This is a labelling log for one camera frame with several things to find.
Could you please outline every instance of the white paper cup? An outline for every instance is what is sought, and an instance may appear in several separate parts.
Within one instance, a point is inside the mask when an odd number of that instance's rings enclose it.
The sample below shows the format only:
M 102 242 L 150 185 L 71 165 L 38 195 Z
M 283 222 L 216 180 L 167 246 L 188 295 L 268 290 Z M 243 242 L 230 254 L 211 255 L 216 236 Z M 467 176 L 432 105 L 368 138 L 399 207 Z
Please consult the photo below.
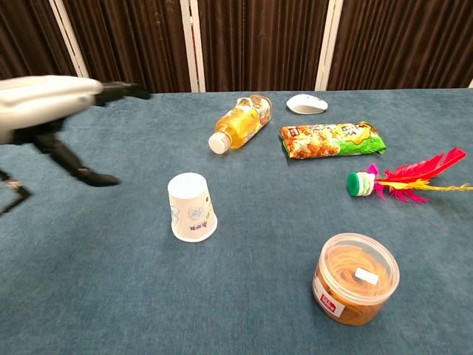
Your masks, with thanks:
M 168 184 L 171 205 L 171 228 L 174 235 L 185 242 L 201 242 L 214 233 L 217 216 L 202 175 L 185 172 Z

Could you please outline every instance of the computer mouse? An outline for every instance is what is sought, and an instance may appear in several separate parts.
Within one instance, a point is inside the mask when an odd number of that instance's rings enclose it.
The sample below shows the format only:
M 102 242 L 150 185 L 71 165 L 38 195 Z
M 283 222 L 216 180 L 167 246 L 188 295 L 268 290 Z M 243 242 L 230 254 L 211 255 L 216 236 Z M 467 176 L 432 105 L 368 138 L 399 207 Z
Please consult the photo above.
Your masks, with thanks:
M 286 102 L 287 107 L 298 115 L 312 115 L 322 113 L 328 108 L 328 103 L 320 98 L 308 94 L 293 96 Z

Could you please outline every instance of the white bottle cap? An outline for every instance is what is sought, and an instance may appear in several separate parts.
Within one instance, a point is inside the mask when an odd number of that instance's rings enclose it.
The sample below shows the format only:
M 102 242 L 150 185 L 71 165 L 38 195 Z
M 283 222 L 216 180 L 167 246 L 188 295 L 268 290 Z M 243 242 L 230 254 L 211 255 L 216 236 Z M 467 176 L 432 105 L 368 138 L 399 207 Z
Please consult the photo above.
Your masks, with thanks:
M 215 132 L 208 139 L 208 145 L 217 154 L 223 154 L 230 149 L 230 138 L 224 132 Z

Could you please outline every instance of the green snack bag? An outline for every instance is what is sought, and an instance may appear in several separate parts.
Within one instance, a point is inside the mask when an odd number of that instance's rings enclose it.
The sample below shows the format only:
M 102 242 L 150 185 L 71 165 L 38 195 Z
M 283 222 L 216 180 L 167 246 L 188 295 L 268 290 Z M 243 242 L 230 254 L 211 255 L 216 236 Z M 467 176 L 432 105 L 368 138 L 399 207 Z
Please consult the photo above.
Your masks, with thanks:
M 285 126 L 279 137 L 289 158 L 306 159 L 337 155 L 360 155 L 386 151 L 381 136 L 367 122 Z

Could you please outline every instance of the robotic arm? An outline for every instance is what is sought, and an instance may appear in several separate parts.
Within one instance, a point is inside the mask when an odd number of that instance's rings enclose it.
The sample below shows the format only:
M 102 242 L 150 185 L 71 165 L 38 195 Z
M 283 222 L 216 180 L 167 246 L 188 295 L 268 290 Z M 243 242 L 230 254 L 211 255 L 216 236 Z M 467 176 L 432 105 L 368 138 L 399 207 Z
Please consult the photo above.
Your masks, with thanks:
M 90 186 L 113 186 L 120 181 L 84 166 L 56 134 L 64 121 L 91 106 L 106 106 L 124 96 L 149 99 L 151 95 L 136 84 L 102 84 L 72 76 L 27 76 L 0 81 L 0 145 L 32 143 L 49 155 L 74 178 Z M 5 207 L 7 212 L 31 194 L 17 180 L 0 170 L 0 179 L 17 191 L 19 198 Z

